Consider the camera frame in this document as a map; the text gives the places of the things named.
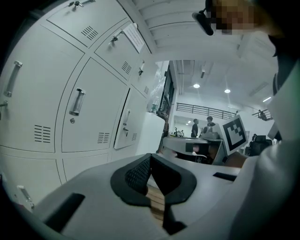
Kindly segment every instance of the white locker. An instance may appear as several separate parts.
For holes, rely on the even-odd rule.
[[[0,155],[0,165],[14,186],[11,189],[17,195],[19,203],[28,207],[27,197],[36,205],[49,193],[61,186],[55,159],[30,159]],[[27,191],[23,193],[20,186]]]
[[[158,66],[155,63],[153,56],[148,51],[147,47],[144,47],[135,70],[130,77],[130,82],[146,98],[148,98],[151,89],[153,89],[157,68]]]
[[[95,54],[112,66],[127,81],[139,57],[139,53],[135,47],[131,44],[126,35],[121,33],[122,29],[128,25],[117,30],[95,51]]]
[[[63,152],[108,149],[126,85],[92,58],[82,70],[64,119]]]
[[[120,119],[114,148],[124,148],[137,143],[146,112],[146,99],[131,88]]]
[[[74,4],[48,18],[88,48],[111,27],[127,17],[116,0],[81,1],[83,7]]]
[[[64,159],[64,169],[67,181],[82,173],[83,171],[107,163],[108,154],[92,157],[80,157]]]
[[[40,25],[29,29],[12,51],[1,75],[0,103],[6,100],[8,106],[1,111],[0,145],[55,152],[60,99],[83,55]]]

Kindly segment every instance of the ceiling light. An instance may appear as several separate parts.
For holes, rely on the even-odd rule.
[[[268,101],[269,99],[271,99],[271,97],[268,97],[267,99],[263,100],[263,102],[266,102],[266,101]]]

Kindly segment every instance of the railing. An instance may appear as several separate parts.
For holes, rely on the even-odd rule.
[[[200,114],[204,116],[212,116],[213,118],[220,118],[220,119],[229,119],[236,116],[236,114],[232,112],[222,111],[210,107],[190,105],[185,103],[178,103],[176,110],[181,112]]]
[[[271,113],[269,112],[268,109],[254,113],[254,114],[252,114],[252,116],[258,117],[264,121],[270,121],[273,119],[271,116]]]

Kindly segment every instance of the ceiling beam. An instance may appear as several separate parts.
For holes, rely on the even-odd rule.
[[[244,58],[246,56],[247,52],[250,50],[253,38],[254,35],[252,33],[245,33],[243,35],[237,52],[238,57]]]
[[[138,9],[135,7],[132,0],[117,0],[120,5],[123,7],[125,12],[129,15],[131,20],[138,25],[138,30],[140,31],[142,37],[144,38],[149,50],[151,53],[156,53],[157,46],[154,41],[154,37],[151,34],[148,25],[143,19],[143,16],[140,14]]]

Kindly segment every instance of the black slot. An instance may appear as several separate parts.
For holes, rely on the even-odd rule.
[[[85,196],[72,193],[71,196],[45,221],[45,224],[58,233],[65,227],[76,212]]]
[[[216,178],[225,179],[225,180],[228,180],[228,181],[231,181],[231,182],[234,182],[234,180],[237,177],[235,175],[230,175],[230,174],[221,173],[221,172],[216,172],[213,176],[216,177]]]

